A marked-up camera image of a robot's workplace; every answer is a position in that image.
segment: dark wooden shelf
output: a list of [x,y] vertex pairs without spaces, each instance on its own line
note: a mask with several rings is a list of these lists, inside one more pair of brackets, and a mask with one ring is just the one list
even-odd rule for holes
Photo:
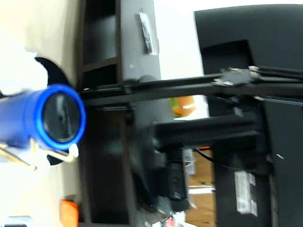
[[82,67],[82,72],[88,72],[91,70],[99,69],[99,68],[102,68],[102,67],[105,67],[108,65],[114,65],[114,64],[117,64],[117,57],[103,59],[96,63],[85,64]]
[[116,84],[116,68],[116,64],[109,64],[84,72],[82,78],[83,89]]
[[111,0],[86,0],[83,63],[116,57],[116,5]]
[[120,140],[121,115],[123,113],[87,110],[83,137],[87,152],[83,152],[81,158],[87,166],[85,180],[92,223],[129,224]]
[[79,168],[80,168],[80,178],[81,178],[81,190],[82,190],[82,201],[79,209],[80,221],[85,223],[91,223],[91,212],[90,212],[90,203],[89,203],[89,194],[87,189],[87,171],[89,171],[89,167],[82,168],[85,163],[87,163],[87,157],[82,156],[82,151],[86,149],[85,143],[80,142],[79,144],[80,158],[79,158]]

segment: orange object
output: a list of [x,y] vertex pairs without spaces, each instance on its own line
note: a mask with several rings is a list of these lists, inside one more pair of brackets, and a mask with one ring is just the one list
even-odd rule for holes
[[174,109],[174,113],[180,117],[186,117],[196,109],[193,96],[177,97],[176,99],[178,107]]
[[210,150],[210,147],[208,147],[208,146],[206,146],[206,147],[199,147],[198,149],[202,149],[202,150],[209,149]]
[[78,227],[79,210],[78,204],[61,200],[61,224],[63,227]]
[[166,221],[166,227],[174,227],[175,226],[175,220],[172,219],[172,218],[169,218],[167,221]]

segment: label sticker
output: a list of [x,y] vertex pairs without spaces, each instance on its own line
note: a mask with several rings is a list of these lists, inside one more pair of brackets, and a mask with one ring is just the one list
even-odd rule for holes
[[255,176],[245,171],[237,171],[235,172],[235,186],[237,211],[240,214],[253,214],[257,217],[257,201],[254,195]]

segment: blue cylinder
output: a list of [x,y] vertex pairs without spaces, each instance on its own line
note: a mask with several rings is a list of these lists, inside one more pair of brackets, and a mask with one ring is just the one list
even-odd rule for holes
[[0,99],[0,143],[29,147],[32,137],[41,148],[66,150],[85,129],[81,98],[72,88],[51,85]]

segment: cable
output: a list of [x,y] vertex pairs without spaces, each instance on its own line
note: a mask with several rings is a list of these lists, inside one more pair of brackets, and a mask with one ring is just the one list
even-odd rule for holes
[[271,71],[258,71],[257,73],[261,74],[262,76],[266,77],[281,77],[287,79],[298,79],[300,81],[303,80],[302,74],[291,74],[291,73],[284,73],[284,72],[271,72]]
[[281,77],[266,77],[266,76],[264,77],[264,76],[261,76],[258,79],[258,81],[256,81],[256,82],[262,82],[262,83],[302,83],[302,80],[281,78]]
[[258,66],[258,68],[260,70],[266,70],[266,71],[278,71],[278,72],[303,75],[303,70],[294,70],[294,69],[285,69],[285,68],[276,68],[276,67],[267,67],[267,66]]
[[195,152],[197,152],[199,155],[201,155],[202,157],[204,157],[205,159],[207,159],[208,161],[214,163],[215,165],[219,165],[219,166],[222,166],[222,167],[225,167],[225,168],[228,168],[228,169],[231,169],[231,170],[236,170],[236,171],[239,171],[239,170],[245,170],[247,172],[254,172],[255,171],[253,169],[243,169],[243,168],[238,168],[238,167],[233,167],[233,166],[227,166],[227,165],[224,165],[222,163],[218,163],[218,162],[215,162],[213,158],[209,157],[208,155],[204,154],[200,149],[198,148],[194,148],[193,149]]

